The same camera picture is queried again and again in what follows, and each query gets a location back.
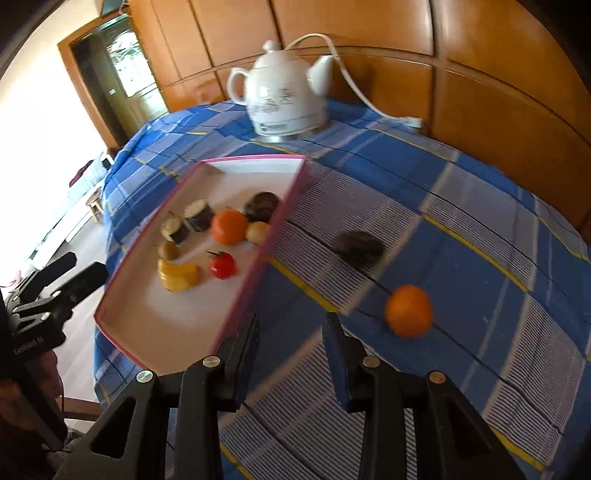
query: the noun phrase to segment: window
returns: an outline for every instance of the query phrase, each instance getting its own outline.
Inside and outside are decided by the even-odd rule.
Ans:
[[[148,62],[139,47],[138,37],[132,30],[118,35],[107,51],[128,97],[154,83]]]

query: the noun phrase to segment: floor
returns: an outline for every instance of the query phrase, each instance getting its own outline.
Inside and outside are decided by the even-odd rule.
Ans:
[[[91,220],[82,227],[69,244],[63,243],[52,260],[71,251],[76,254],[78,261],[72,270],[49,285],[42,296],[55,291],[65,281],[91,263],[105,262],[105,235],[104,225]],[[64,324],[67,340],[56,349],[56,354],[58,357],[57,367],[64,383],[66,397],[98,401],[94,391],[93,378],[95,333],[93,314],[103,291],[104,288],[97,290],[78,304],[74,308],[72,318]],[[83,432],[92,425],[91,422],[81,420],[70,420],[67,423]]]

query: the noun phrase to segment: kettle base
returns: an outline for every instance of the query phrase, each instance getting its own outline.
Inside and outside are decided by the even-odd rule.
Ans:
[[[291,140],[300,140],[302,138],[307,138],[312,135],[316,135],[319,132],[322,132],[326,127],[329,126],[330,122],[326,122],[325,124],[310,128],[305,132],[299,132],[297,134],[288,134],[288,135],[259,135],[256,137],[256,140],[263,143],[285,143]]]

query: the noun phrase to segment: kettle handle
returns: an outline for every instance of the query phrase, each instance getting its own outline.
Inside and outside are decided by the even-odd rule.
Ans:
[[[230,76],[228,77],[226,90],[228,91],[230,99],[238,105],[246,105],[246,102],[243,99],[241,99],[234,91],[234,78],[236,78],[237,75],[244,75],[246,82],[246,77],[248,77],[248,73],[249,72],[247,69],[243,69],[241,67],[234,67],[230,72]]]

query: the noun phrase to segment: kettle spout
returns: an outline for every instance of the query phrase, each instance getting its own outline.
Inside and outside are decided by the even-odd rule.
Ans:
[[[307,71],[308,84],[318,96],[328,95],[333,60],[332,55],[322,55]]]

